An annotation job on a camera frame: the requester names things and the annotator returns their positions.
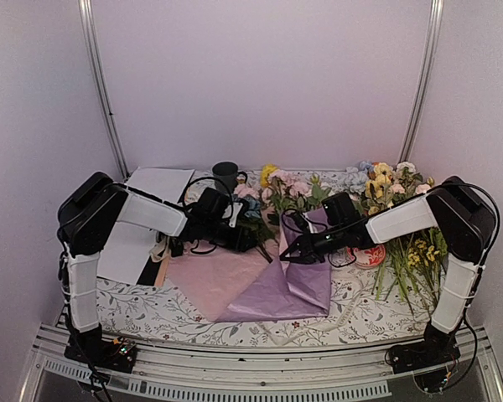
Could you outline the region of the blue hydrangea stem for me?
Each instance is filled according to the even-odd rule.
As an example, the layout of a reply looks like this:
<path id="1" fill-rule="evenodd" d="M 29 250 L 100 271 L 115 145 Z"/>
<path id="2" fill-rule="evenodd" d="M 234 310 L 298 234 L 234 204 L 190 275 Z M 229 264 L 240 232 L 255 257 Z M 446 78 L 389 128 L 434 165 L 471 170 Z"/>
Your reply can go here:
<path id="1" fill-rule="evenodd" d="M 273 258 L 267 250 L 267 242 L 275 240 L 275 234 L 262 217 L 260 201 L 251 195 L 242 198 L 235 194 L 232 196 L 232 200 L 242 205 L 237 223 L 245 226 L 255 235 L 257 238 L 256 250 L 268 263 L 272 263 Z"/>

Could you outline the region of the white printed ribbon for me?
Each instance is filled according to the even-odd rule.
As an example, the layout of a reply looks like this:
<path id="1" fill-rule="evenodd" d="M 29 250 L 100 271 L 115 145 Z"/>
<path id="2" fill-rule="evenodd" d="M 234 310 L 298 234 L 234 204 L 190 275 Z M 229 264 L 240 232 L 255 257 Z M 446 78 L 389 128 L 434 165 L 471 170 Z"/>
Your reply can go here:
<path id="1" fill-rule="evenodd" d="M 325 339 L 345 327 L 359 306 L 365 286 L 361 279 L 342 274 L 331 281 L 329 312 L 325 317 L 259 322 L 259 343 L 275 347 L 325 345 Z"/>

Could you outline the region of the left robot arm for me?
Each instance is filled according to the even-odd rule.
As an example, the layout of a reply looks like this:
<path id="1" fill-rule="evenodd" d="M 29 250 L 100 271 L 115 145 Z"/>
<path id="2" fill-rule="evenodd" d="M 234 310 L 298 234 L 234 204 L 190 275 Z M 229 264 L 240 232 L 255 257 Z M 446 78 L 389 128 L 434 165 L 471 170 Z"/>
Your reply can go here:
<path id="1" fill-rule="evenodd" d="M 108 354 L 96 310 L 96 277 L 100 254 L 115 224 L 152 229 L 182 243 L 206 241 L 245 252 L 259 241 L 250 229 L 232 222 L 238 215 L 228 189 L 206 188 L 191 204 L 183 199 L 172 203 L 103 172 L 93 173 L 58 209 L 60 279 L 76 351 L 89 363 L 101 363 Z"/>

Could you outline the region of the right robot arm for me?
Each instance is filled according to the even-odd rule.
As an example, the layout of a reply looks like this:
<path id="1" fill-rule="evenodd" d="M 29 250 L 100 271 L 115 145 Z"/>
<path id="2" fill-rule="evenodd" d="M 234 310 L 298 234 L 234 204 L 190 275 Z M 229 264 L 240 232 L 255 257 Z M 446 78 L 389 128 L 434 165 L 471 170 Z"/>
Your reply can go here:
<path id="1" fill-rule="evenodd" d="M 482 187 L 452 176 L 368 216 L 347 193 L 324 199 L 322 207 L 327 221 L 320 231 L 305 228 L 304 218 L 291 213 L 297 236 L 280 260 L 311 265 L 343 248 L 364 250 L 396 241 L 404 265 L 420 269 L 446 264 L 439 298 L 416 352 L 421 363 L 434 365 L 449 351 L 499 233 L 495 200 Z"/>

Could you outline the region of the yellow flower stem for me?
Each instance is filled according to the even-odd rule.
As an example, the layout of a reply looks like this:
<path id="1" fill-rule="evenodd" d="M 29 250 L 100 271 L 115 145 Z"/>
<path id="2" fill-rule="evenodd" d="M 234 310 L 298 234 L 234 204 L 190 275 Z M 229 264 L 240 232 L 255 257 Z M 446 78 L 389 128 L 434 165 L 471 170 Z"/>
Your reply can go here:
<path id="1" fill-rule="evenodd" d="M 260 185 L 262 188 L 267 188 L 271 185 L 271 176 L 278 170 L 278 166 L 274 164 L 266 164 L 262 167 L 260 174 Z"/>

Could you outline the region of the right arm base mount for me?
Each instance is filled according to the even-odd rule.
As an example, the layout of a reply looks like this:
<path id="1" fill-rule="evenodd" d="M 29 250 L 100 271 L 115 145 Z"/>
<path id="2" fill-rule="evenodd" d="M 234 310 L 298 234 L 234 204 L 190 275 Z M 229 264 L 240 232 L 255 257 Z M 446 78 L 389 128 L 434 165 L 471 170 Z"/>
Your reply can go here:
<path id="1" fill-rule="evenodd" d="M 397 344 L 385 353 L 385 363 L 394 374 L 426 369 L 459 358 L 456 339 L 449 335 L 425 335 L 422 341 Z"/>

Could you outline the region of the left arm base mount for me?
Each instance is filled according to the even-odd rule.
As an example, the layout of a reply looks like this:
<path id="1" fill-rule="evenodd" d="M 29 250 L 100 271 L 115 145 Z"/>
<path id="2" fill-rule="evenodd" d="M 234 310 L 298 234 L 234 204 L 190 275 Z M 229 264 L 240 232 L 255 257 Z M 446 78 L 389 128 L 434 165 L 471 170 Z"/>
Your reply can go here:
<path id="1" fill-rule="evenodd" d="M 137 345 L 124 337 L 108 341 L 99 335 L 81 333 L 75 338 L 70 336 L 64 356 L 95 368 L 130 374 L 137 359 Z"/>

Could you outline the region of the pink wrapping paper sheet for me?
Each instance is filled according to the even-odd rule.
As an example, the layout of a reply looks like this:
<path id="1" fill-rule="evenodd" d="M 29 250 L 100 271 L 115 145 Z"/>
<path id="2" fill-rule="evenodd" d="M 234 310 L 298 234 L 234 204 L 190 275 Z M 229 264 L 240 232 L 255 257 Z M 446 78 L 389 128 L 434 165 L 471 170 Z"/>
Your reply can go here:
<path id="1" fill-rule="evenodd" d="M 297 234 L 282 228 L 267 242 L 268 262 L 257 250 L 218 249 L 169 262 L 167 277 L 210 322 L 268 322 L 329 315 L 329 263 L 299 265 L 278 258 Z"/>

